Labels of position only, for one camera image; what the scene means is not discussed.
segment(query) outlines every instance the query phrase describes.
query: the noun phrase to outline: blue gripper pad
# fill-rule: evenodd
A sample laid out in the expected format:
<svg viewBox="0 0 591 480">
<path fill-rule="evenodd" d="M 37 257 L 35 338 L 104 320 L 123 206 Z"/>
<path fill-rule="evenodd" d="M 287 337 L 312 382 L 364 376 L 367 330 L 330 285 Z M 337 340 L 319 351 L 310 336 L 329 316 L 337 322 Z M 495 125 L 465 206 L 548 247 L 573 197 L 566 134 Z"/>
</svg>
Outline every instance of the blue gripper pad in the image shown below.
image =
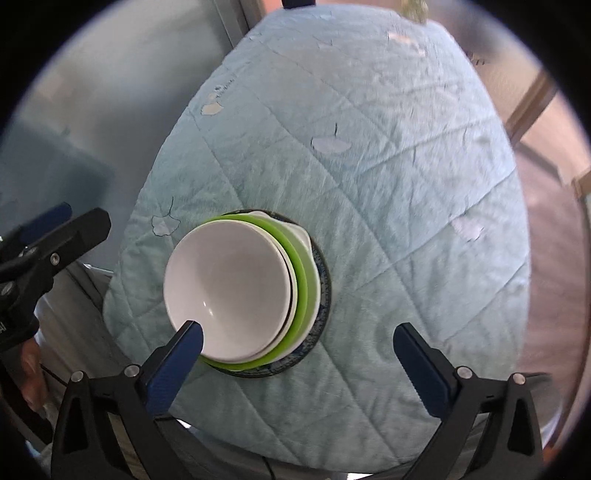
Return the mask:
<svg viewBox="0 0 591 480">
<path fill-rule="evenodd" d="M 72 207 L 65 202 L 61 203 L 24 225 L 18 240 L 23 245 L 31 245 L 71 217 Z"/>
<path fill-rule="evenodd" d="M 406 325 L 410 324 L 398 325 L 394 330 L 394 352 L 429 415 L 445 419 L 452 406 L 453 386 L 443 378 L 428 357 L 425 349 L 432 349 L 424 341 L 421 346 Z"/>
<path fill-rule="evenodd" d="M 197 322 L 188 320 L 172 340 L 160 348 L 168 349 L 168 352 L 145 385 L 145 408 L 152 416 L 168 412 L 174 397 L 201 355 L 203 329 Z"/>
</svg>

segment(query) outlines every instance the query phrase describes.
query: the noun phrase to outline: green bowl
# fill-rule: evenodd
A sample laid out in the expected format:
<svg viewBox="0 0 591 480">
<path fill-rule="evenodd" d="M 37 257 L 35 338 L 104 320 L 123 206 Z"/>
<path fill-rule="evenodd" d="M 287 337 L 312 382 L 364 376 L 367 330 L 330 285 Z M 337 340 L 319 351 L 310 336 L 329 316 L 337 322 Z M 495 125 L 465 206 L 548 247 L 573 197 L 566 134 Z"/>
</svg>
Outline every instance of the green bowl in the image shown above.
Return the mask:
<svg viewBox="0 0 591 480">
<path fill-rule="evenodd" d="M 224 362 L 216 362 L 207 357 L 202 357 L 203 360 L 209 365 L 222 368 L 224 370 L 231 370 L 239 372 L 242 370 L 249 370 L 251 368 L 260 367 L 270 363 L 278 355 L 281 355 L 293 342 L 297 339 L 298 333 L 304 319 L 306 318 L 306 309 L 308 305 L 308 281 L 306 279 L 306 272 L 304 271 L 304 265 L 301 262 L 299 255 L 296 252 L 293 244 L 287 239 L 287 237 L 281 232 L 271 220 L 252 216 L 252 215 L 223 215 L 209 219 L 207 222 L 213 222 L 215 220 L 239 220 L 241 222 L 252 223 L 253 225 L 261 227 L 263 230 L 269 232 L 283 247 L 285 253 L 289 257 L 291 264 L 294 267 L 295 281 L 297 283 L 297 304 L 295 306 L 294 319 L 291 322 L 291 326 L 285 336 L 277 344 L 277 346 L 268 352 L 266 355 L 249 362 L 241 364 L 226 364 Z"/>
</svg>

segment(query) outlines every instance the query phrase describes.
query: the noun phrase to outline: quilted blanket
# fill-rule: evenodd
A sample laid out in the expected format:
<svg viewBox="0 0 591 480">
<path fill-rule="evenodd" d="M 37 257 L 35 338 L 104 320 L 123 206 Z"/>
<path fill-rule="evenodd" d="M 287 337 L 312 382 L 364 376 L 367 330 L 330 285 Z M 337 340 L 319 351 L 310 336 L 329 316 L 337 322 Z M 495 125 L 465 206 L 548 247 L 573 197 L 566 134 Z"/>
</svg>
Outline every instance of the quilted blanket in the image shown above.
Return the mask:
<svg viewBox="0 0 591 480">
<path fill-rule="evenodd" d="M 171 412 L 220 440 L 334 471 L 414 459 L 436 429 L 392 350 L 411 322 L 455 365 L 506 378 L 527 319 L 527 217 L 511 147 L 440 25 L 386 9 L 267 16 L 201 86 L 131 215 L 104 317 L 142 362 L 173 335 L 163 275 L 231 210 L 305 227 L 332 278 L 321 341 L 273 377 L 198 362 Z"/>
</svg>

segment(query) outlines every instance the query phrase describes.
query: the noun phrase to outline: human hand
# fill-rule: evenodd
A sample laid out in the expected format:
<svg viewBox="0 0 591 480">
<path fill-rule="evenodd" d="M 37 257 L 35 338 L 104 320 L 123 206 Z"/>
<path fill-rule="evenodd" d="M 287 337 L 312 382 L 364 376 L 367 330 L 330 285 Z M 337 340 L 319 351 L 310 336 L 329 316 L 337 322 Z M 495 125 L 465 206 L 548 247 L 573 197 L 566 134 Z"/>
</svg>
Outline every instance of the human hand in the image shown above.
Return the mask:
<svg viewBox="0 0 591 480">
<path fill-rule="evenodd" d="M 47 384 L 41 371 L 41 349 L 35 338 L 29 338 L 21 345 L 21 368 L 24 381 L 21 394 L 32 410 L 40 410 L 47 400 Z"/>
</svg>

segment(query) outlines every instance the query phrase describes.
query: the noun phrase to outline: wall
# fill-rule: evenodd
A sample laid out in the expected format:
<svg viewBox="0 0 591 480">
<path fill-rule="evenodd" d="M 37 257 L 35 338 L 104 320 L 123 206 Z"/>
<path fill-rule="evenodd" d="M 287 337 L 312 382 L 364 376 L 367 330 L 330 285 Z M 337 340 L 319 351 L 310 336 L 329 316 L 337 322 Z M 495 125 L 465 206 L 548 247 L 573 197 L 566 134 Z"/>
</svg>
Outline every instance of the wall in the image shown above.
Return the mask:
<svg viewBox="0 0 591 480">
<path fill-rule="evenodd" d="M 0 145 L 0 234 L 49 206 L 105 208 L 113 268 L 135 199 L 191 97 L 232 45 L 212 0 L 127 0 L 50 62 Z"/>
</svg>

